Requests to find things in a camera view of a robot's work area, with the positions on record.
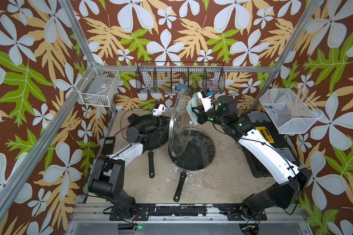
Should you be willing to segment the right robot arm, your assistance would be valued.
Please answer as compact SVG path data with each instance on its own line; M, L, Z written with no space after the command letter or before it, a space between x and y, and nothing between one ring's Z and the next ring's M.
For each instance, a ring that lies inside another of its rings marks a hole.
M281 155L248 119L238 116L236 106L236 100L231 96L220 96L218 105L214 106L212 93L205 90L192 95L187 112L194 124L209 121L214 126L221 126L223 133L252 153L275 180L275 184L248 196L241 203L241 217L251 220L261 211L274 206L286 210L299 199L312 177L312 172Z

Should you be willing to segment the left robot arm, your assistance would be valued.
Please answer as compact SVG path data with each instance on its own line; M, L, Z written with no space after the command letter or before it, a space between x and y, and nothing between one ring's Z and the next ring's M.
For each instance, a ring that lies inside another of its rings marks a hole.
M124 190L125 168L147 152L149 177L155 177L154 150L168 141L169 123L170 118L166 116L137 116L126 129L128 145L115 154L101 155L96 160L88 191L109 201L121 220L136 216L136 200Z

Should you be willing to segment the black back frying pan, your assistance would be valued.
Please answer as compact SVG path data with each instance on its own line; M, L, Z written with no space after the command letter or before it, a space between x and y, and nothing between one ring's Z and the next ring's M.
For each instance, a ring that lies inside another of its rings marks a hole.
M138 119L129 124L126 130L126 140L143 145L143 151L148 153L149 177L154 178L154 150L162 147L168 141L169 133L147 133L147 124L147 115L139 116Z

